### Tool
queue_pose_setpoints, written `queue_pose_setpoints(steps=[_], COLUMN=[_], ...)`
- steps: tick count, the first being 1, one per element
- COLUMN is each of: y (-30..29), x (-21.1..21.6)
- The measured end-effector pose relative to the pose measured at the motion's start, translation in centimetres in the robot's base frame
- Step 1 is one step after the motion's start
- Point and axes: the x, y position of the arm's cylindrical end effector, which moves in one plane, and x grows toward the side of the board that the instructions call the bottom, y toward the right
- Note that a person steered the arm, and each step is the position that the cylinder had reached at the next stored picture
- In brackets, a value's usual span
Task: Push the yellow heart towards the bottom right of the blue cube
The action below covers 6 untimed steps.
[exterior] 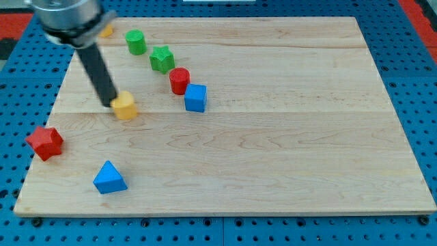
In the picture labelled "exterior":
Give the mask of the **yellow block behind arm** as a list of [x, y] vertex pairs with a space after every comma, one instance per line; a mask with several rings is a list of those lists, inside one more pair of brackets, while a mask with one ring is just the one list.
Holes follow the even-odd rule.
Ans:
[[113, 33], [113, 26], [112, 24], [108, 24], [99, 34], [99, 38], [106, 38], [109, 37]]

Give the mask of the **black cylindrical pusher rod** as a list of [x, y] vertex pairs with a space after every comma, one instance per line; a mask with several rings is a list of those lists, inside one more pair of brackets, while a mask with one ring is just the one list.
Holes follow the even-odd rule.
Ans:
[[77, 49], [79, 59], [103, 107], [110, 107], [117, 90], [96, 43]]

